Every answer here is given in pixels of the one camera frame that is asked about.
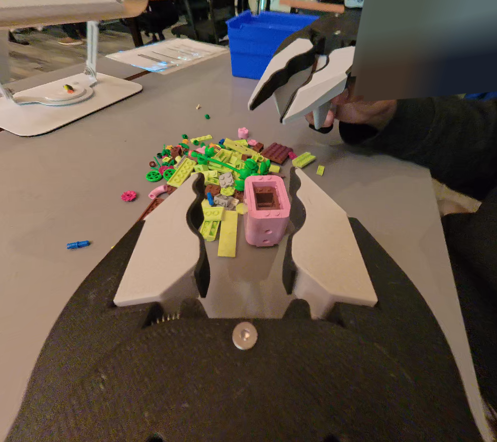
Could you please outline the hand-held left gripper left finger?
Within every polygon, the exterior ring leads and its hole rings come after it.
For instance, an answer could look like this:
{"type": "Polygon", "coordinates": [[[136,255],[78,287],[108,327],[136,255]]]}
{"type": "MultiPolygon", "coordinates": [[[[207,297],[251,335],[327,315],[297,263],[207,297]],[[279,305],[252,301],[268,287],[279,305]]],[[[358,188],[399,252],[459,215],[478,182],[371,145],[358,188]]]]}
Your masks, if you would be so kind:
{"type": "Polygon", "coordinates": [[[207,296],[203,200],[204,180],[196,173],[145,217],[113,300],[116,306],[158,302],[179,307],[186,298],[207,296]]]}

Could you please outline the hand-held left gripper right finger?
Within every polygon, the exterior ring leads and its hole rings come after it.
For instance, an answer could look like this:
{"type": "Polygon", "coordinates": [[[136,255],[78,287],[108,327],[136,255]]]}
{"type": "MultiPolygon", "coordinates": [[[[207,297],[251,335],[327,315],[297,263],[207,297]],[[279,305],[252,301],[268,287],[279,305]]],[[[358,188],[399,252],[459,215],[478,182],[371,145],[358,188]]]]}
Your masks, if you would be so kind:
{"type": "Polygon", "coordinates": [[[304,300],[314,319],[336,303],[374,307],[378,297],[349,217],[301,169],[292,167],[289,235],[282,267],[287,294],[304,300]]]}

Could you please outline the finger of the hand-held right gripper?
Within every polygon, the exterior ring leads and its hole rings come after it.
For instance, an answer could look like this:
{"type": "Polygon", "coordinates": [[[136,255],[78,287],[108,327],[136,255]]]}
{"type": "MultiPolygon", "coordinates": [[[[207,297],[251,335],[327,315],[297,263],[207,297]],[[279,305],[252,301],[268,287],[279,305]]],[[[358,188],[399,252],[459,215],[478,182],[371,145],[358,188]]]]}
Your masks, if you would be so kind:
{"type": "Polygon", "coordinates": [[[332,99],[345,90],[354,52],[355,46],[333,50],[318,57],[316,69],[294,74],[279,90],[280,122],[289,124],[312,113],[314,124],[324,124],[332,99]]]}
{"type": "Polygon", "coordinates": [[[316,48],[309,39],[292,41],[271,59],[248,101],[248,109],[255,110],[273,97],[282,120],[297,91],[310,80],[315,60],[316,48]]]}

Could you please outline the pink toy brick pot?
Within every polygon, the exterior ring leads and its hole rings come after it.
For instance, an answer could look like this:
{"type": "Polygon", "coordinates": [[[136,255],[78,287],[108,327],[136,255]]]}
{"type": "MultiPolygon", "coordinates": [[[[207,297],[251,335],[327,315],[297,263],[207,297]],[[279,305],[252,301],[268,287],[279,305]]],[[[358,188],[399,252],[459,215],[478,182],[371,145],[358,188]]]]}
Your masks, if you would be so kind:
{"type": "Polygon", "coordinates": [[[256,247],[278,245],[290,215],[290,200],[283,179],[272,175],[248,177],[244,206],[247,243],[256,247]]]}

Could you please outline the pile of small toy bricks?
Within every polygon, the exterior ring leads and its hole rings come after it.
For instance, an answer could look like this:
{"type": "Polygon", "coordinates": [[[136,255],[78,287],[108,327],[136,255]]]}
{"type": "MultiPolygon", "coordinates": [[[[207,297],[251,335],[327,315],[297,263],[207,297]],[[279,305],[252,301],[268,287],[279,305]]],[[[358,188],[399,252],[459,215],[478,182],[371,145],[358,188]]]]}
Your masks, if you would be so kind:
{"type": "MultiPolygon", "coordinates": [[[[218,142],[205,141],[200,146],[193,145],[190,142],[192,138],[187,134],[183,134],[179,142],[164,144],[160,151],[154,155],[154,159],[150,161],[148,171],[157,170],[163,174],[164,169],[176,169],[183,156],[191,158],[191,151],[200,152],[233,166],[240,163],[245,164],[247,159],[253,159],[257,162],[265,159],[261,155],[261,151],[266,146],[262,142],[251,138],[251,134],[249,134],[247,140],[240,140],[239,137],[236,139],[224,137],[218,142]]],[[[287,161],[291,161],[291,166],[293,166],[292,160],[288,158],[287,161]]],[[[267,175],[280,177],[284,181],[285,176],[281,173],[281,166],[283,165],[271,162],[267,175]]],[[[244,220],[245,213],[244,191],[237,191],[234,187],[234,182],[239,175],[234,172],[222,173],[210,170],[207,165],[198,163],[195,165],[190,177],[196,173],[200,173],[204,180],[204,200],[201,204],[204,220],[200,227],[200,233],[207,242],[218,240],[217,254],[219,257],[233,258],[237,253],[238,217],[241,216],[244,220]]],[[[166,182],[163,178],[153,184],[160,186],[166,184],[166,182]]],[[[167,193],[162,195],[170,195],[177,189],[169,185],[167,193]]]]}

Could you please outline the green toy stem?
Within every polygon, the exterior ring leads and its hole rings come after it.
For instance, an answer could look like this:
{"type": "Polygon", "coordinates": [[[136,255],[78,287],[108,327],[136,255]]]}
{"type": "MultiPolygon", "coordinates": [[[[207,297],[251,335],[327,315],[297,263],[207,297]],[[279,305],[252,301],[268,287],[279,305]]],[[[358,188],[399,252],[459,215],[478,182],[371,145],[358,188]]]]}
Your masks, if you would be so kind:
{"type": "Polygon", "coordinates": [[[198,164],[207,165],[210,170],[216,170],[218,172],[234,172],[237,175],[245,175],[245,177],[251,176],[252,173],[244,167],[244,164],[240,163],[237,166],[233,166],[229,163],[224,163],[216,160],[212,157],[208,157],[200,152],[191,151],[190,157],[197,160],[198,164]]]}

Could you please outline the person's right hand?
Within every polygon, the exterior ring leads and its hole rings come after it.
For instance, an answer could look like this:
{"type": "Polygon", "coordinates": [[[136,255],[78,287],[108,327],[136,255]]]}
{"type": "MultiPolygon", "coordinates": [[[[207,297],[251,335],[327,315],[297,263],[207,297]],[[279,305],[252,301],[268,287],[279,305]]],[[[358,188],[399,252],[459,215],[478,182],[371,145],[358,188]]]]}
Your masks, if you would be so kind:
{"type": "Polygon", "coordinates": [[[378,134],[392,120],[398,104],[397,99],[369,102],[356,96],[352,87],[334,97],[329,105],[325,123],[317,128],[312,113],[306,115],[309,128],[326,134],[339,122],[339,133],[343,139],[358,141],[378,134]]]}

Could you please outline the blue plastic bin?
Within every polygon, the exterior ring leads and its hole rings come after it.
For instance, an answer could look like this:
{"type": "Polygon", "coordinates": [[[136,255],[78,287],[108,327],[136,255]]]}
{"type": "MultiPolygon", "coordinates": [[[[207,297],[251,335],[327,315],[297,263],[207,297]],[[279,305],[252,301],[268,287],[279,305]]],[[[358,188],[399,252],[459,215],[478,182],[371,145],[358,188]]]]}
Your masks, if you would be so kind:
{"type": "Polygon", "coordinates": [[[281,43],[318,16],[247,10],[226,21],[232,75],[260,79],[281,43]]]}

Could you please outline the brown toy brick plate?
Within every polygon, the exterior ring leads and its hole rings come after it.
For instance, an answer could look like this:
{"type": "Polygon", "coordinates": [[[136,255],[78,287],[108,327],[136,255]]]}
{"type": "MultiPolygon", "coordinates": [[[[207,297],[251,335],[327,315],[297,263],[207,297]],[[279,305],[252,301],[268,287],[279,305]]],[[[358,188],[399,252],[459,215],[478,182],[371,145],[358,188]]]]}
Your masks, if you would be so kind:
{"type": "Polygon", "coordinates": [[[138,218],[138,222],[144,220],[147,215],[152,213],[161,203],[164,202],[164,198],[156,197],[153,199],[150,204],[147,206],[147,208],[143,211],[143,213],[140,215],[138,218]]]}
{"type": "Polygon", "coordinates": [[[261,155],[265,159],[270,160],[273,163],[283,165],[292,152],[293,149],[291,147],[273,142],[269,146],[264,147],[264,149],[261,151],[261,155]]]}

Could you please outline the long wide lime plate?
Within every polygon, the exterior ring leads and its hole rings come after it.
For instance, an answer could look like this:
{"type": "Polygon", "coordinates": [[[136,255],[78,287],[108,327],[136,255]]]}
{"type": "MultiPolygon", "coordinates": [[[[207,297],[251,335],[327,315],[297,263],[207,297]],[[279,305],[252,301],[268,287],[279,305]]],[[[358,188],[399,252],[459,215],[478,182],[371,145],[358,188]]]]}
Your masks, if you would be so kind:
{"type": "Polygon", "coordinates": [[[180,187],[190,177],[196,164],[197,162],[195,159],[183,156],[181,161],[178,163],[175,172],[167,180],[166,184],[175,188],[180,187]]]}

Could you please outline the laminated paper sheet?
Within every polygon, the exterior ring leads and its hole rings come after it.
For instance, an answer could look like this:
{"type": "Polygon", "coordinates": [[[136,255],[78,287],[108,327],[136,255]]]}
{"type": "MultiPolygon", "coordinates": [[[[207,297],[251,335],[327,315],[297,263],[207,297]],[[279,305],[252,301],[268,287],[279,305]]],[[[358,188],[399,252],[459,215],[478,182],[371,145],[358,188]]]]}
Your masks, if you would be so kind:
{"type": "Polygon", "coordinates": [[[224,46],[188,38],[170,38],[108,54],[107,58],[144,71],[166,75],[226,53],[229,53],[229,49],[224,46]]]}

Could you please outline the white desk lamp stand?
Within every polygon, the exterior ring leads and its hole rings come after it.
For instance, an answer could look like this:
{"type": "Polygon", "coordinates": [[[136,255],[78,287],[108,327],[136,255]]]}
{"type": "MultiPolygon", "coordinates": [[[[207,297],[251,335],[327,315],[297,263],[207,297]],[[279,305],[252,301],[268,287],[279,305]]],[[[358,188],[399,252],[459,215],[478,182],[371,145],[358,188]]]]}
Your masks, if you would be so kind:
{"type": "Polygon", "coordinates": [[[98,22],[127,13],[126,0],[1,0],[1,28],[86,21],[82,72],[12,92],[1,85],[1,129],[20,137],[47,134],[142,90],[140,84],[98,73],[98,22]],[[63,85],[76,92],[67,94],[63,85]]]}

